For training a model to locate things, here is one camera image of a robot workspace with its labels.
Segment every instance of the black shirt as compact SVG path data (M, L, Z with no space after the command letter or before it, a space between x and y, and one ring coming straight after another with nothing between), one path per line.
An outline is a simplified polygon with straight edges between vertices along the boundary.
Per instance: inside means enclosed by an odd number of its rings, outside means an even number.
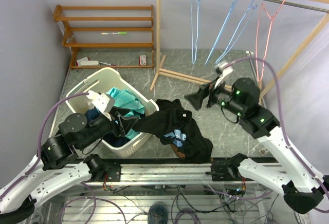
M139 119L133 129L157 136L162 144L176 145L191 162L209 162L213 145L202 136L192 112L185 110L178 99L158 99L156 103L159 111Z

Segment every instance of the clothing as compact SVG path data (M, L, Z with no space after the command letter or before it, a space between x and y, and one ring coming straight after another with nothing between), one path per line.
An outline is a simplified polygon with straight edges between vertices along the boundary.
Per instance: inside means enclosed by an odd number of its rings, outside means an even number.
M128 90L119 90L117 88L112 88L107 92L107 94L114 98L114 105L116 107L128 108L131 110L128 114L125 115L125 117L138 116L140 118L140 114L145 114L145 107ZM130 129L129 132L125 135L125 137L133 139L138 134L139 132Z
M213 145L202 136L192 113L185 110L178 99L172 102L158 99L156 103L159 111L137 121L134 130L153 134L162 144L175 145L186 160L208 162Z
M84 115L86 116L88 123L100 116L98 110L95 107L93 109L87 110ZM130 141L130 139L127 137L116 137L110 131L103 137L103 140L115 148L122 147Z

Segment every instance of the blue hanger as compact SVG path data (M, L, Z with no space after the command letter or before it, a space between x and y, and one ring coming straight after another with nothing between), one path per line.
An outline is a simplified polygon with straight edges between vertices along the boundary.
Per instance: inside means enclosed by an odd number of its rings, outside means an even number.
M221 28L221 30L220 30L218 36L217 36L217 39L216 39L214 45L212 46L212 49L211 49L211 51L210 51L210 53L209 53L209 55L208 55L208 58L207 58L207 60L206 60L206 62L205 62L205 65L208 63L208 61L209 61L209 59L210 59L210 57L211 57L211 55L212 55L212 53L213 53L213 51L214 51L214 49L215 49L215 47L216 47L216 45L217 45L217 43L218 43L220 37L222 36L222 33L223 33L223 31L224 31L224 29L225 29L225 27L226 27L226 24L227 24L229 18L231 17L231 13L232 13L232 11L234 10L234 7L235 7L236 2L237 2L237 0L233 0L232 5L231 5L231 8L230 8L230 11L228 12L228 14L227 14L227 16L226 16L226 19L225 19L225 21L224 21L224 23L223 23L223 25L222 25L222 28Z
M254 14L254 12L255 12L255 10L256 10L256 8L257 8L257 5L254 6L254 7L252 6L253 2L254 2L254 0L251 1L250 5L249 5L249 7L248 7L248 9L247 9L247 11L245 12L245 14L243 15L243 17L242 17L242 19L240 20L239 24L237 25L237 28L236 28L236 30L235 30L235 32L234 32L234 34L233 34L233 36L232 36L230 42L228 43L228 45L227 45L225 51L224 51L224 52L222 53L222 55L216 60L216 62L215 62L216 64L218 64L218 63L221 61L221 59L222 59L225 55L227 55L227 53L233 48L233 46L235 45L235 43L238 41L239 37L241 36L242 32L243 32L244 29L246 28L247 24L249 23L250 19L252 18L253 14ZM242 31L240 32L240 34L237 36L237 38L236 38L236 40L234 41L234 43L232 44L232 46L228 49L228 47L230 46L230 44L231 44L231 42L232 42L232 40L233 40L233 38L234 38L234 36L235 36L237 30L239 29L239 27L240 27L240 25L241 25L241 22L244 20L246 14L247 14L248 11L250 10L250 8L253 9L251 16L250 16L249 19L247 20L247 23L246 23L245 26L243 27L243 29L242 29Z
M192 16L192 0L191 0L191 31L192 31L192 63L194 64L196 62L196 54L197 54L197 41L199 38L199 7L201 0L195 0L197 4L196 8L196 39L195 43L193 42L193 16Z

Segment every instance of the teal cloth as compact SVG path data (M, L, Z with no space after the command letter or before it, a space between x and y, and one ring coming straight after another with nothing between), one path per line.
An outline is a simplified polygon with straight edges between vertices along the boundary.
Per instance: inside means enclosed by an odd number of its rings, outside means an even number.
M131 117L131 116L138 116L139 114L144 115L145 114L145 107L140 103L140 101L131 94L128 90L119 90L117 88L112 88L107 92L108 95L114 98L115 100L115 106L116 107L122 107L122 108L128 108L131 111L125 115L125 117ZM125 135L129 139L133 139L139 134L139 132L134 131L133 129L130 129L128 134Z

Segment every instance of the wire hanger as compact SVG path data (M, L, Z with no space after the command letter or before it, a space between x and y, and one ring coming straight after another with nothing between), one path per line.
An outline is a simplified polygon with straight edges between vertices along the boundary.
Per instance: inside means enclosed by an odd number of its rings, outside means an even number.
M212 49L211 49L211 51L210 51L210 53L209 53L209 55L208 55L208 57L207 57L207 60L206 60L206 62L205 62L205 65L208 63L208 61L209 61L209 59L210 59L210 57L211 57L211 55L212 55L212 53L213 53L213 51L214 51L214 49L215 49L215 47L216 47L216 45L217 45L217 43L218 43L220 37L222 36L222 33L223 33L223 31L224 31L224 29L225 29L225 27L226 27L226 24L227 24L228 20L229 20L230 17L231 17L231 13L232 13L232 11L234 10L234 7L235 7L236 2L237 2L237 0L233 0L232 5L231 5L231 8L230 8L230 11L228 12L228 14L227 14L227 16L226 16L226 18L225 18L225 21L224 21L224 23L223 23L223 25L222 25L222 27L221 27L221 30L220 30L220 32L218 33L218 36L217 36L217 38L216 38L216 41L215 41L214 45L212 46Z
M195 0L197 4L196 8L196 39L195 42L193 38L193 13L192 13L192 0L191 0L191 31L192 31L192 64L196 62L196 54L197 54L197 41L199 39L199 8L201 0Z
M228 45L227 45L227 47L226 47L226 49L225 49L225 51L224 51L224 52L222 53L222 55L221 55L220 57L218 57L218 59L216 60L216 62L215 62L216 64L218 64L218 63L221 61L221 59L222 59L225 55L227 55L228 52L233 48L233 46L235 45L235 43L239 40L239 38L240 38L241 34L243 33L243 31L245 30L246 26L248 25L250 19L252 18L253 14L254 14L254 12L256 11L256 8L257 8L257 5L255 5L254 7L252 6L253 2L254 2L254 0L251 1L249 7L247 8L247 11L246 11L245 14L242 16L242 18L241 18L239 24L237 25L237 28L235 29L235 32L234 32L234 34L233 34L233 36L232 36L230 42L228 43ZM240 34L237 36L236 40L234 41L234 43L233 43L232 46L230 47L230 44L231 44L231 42L233 41L233 38L234 38L234 36L235 36L237 30L239 29L239 27L240 27L242 21L244 20L245 16L247 15L248 11L250 10L250 8L252 8L252 14L251 14L251 16L249 17L249 19L247 20L247 23L246 23L245 26L242 28Z
M262 14L262 11L264 10L268 16L268 18L271 20L271 23L269 24L269 28L268 28L268 35L267 35L267 41L266 41L266 47L265 47L265 53L264 53L264 57L263 57L263 60L266 59L266 56L267 56L267 47L268 47L268 43L269 43L269 38L271 36L271 31L272 31L272 24L273 24L273 21L274 19L276 18L278 12L280 11L280 9L282 8L283 4L285 3L286 0L283 0L282 1L282 4L279 6L279 8L277 9L277 11L275 12L275 14L273 15L273 17L271 17L269 14L268 14L268 11L267 9L265 8L265 4L262 3L261 5L261 8L259 10L259 17L258 17L258 23L257 23L257 32L256 32L256 43L255 43L255 56L256 58L258 57L258 31L259 31L259 24L260 24L260 21L261 21L261 14ZM263 76L264 76L264 68L265 68L265 63L263 62L263 66L262 66L262 75L261 77L259 77L259 73L258 73L258 61L256 61L256 73L257 73L257 81L260 82L262 79L263 79Z

